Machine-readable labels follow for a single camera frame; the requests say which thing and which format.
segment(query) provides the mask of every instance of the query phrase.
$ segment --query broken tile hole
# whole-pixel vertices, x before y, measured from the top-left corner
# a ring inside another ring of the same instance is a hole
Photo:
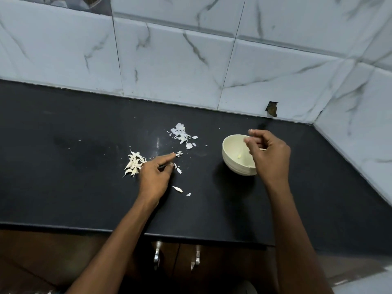
[[[267,108],[265,109],[265,111],[268,112],[268,114],[272,115],[274,118],[277,117],[276,111],[277,111],[277,102],[272,102],[270,101],[267,105]]]

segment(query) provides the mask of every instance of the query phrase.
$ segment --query person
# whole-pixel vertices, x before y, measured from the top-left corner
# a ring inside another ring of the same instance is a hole
[[[288,184],[290,147],[266,130],[245,138],[271,203],[279,292],[331,294],[324,272],[302,225]],[[149,216],[167,189],[175,153],[159,156],[140,171],[138,197],[67,294],[114,294]],[[159,167],[166,165],[162,172]]]

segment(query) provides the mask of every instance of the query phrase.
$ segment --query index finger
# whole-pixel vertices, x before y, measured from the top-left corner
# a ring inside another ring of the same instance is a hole
[[[251,136],[262,138],[268,146],[272,145],[272,143],[282,141],[281,139],[279,139],[278,137],[276,137],[274,134],[272,134],[270,131],[267,130],[250,129],[248,133]]]
[[[164,164],[167,164],[167,163],[173,161],[173,159],[175,157],[176,157],[176,153],[171,153],[171,154],[164,155],[164,156],[158,156],[158,157],[154,158],[153,161],[155,163],[157,163],[158,166],[161,166],[161,165],[164,165]]]

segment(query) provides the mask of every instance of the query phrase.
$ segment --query bowl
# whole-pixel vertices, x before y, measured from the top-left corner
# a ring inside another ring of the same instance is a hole
[[[236,134],[226,137],[222,143],[222,156],[223,161],[232,171],[239,175],[252,176],[257,174],[256,166],[244,142],[245,137],[249,136]]]

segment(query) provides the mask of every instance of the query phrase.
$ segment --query black countertop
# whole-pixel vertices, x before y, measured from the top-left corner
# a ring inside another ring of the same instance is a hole
[[[198,135],[186,150],[166,131]],[[257,177],[231,172],[222,141],[265,128],[291,146],[290,185],[317,250],[392,256],[392,208],[310,125],[0,81],[0,224],[112,231],[132,206],[138,178],[124,175],[130,147],[144,157],[183,151],[145,235],[179,241],[273,245]]]

